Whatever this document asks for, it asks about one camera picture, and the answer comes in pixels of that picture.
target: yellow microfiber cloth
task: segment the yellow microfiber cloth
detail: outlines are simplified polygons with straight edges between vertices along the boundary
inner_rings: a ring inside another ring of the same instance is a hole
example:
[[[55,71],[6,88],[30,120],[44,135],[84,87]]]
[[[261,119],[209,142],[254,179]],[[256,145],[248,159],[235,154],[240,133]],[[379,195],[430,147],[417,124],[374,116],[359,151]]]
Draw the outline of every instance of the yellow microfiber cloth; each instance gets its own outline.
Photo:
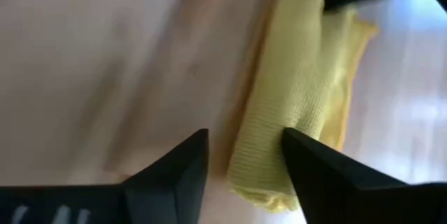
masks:
[[[277,0],[228,170],[236,193],[269,211],[298,208],[281,133],[294,127],[342,148],[353,76],[375,30],[353,8],[323,15],[323,0]]]

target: folded cloth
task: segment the folded cloth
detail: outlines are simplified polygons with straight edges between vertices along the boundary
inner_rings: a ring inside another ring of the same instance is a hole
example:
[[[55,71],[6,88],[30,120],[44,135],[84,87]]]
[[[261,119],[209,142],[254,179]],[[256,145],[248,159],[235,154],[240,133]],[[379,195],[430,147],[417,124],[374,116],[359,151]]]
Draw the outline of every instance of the folded cloth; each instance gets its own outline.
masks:
[[[281,132],[342,148],[352,79],[374,32],[353,8],[323,15],[323,0],[277,0],[228,169],[236,193],[269,211],[298,208]]]

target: light wood panel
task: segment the light wood panel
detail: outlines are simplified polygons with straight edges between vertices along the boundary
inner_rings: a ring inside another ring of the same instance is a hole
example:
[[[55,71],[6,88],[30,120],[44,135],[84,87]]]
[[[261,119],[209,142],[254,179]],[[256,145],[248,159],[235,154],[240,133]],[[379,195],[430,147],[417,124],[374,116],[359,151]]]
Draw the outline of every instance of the light wood panel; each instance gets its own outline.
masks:
[[[0,184],[101,181],[177,0],[0,0]]]
[[[345,152],[409,183],[447,180],[447,14],[435,0],[376,0],[381,30],[354,82]]]

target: wooden surface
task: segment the wooden surface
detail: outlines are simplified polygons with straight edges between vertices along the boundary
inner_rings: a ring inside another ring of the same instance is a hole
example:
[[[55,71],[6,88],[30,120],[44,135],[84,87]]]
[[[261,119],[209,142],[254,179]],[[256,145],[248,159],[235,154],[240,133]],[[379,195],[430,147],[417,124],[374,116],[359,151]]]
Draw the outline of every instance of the wooden surface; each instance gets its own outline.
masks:
[[[271,1],[0,0],[0,184],[114,182],[208,127],[200,222],[303,223],[225,182]],[[447,179],[447,22],[430,3],[362,8],[381,33],[345,152],[408,182]]]
[[[345,152],[409,183],[447,180],[447,13],[435,0],[378,0],[381,28],[354,82]]]

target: cloth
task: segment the cloth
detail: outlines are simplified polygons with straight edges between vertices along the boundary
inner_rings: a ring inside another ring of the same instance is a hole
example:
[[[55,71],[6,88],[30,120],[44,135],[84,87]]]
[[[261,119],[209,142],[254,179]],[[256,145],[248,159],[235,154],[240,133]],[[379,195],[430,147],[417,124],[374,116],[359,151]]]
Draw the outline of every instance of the cloth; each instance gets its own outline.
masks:
[[[269,211],[298,201],[280,149],[284,127],[341,149],[351,83],[375,27],[323,0],[277,0],[228,168],[232,189]]]

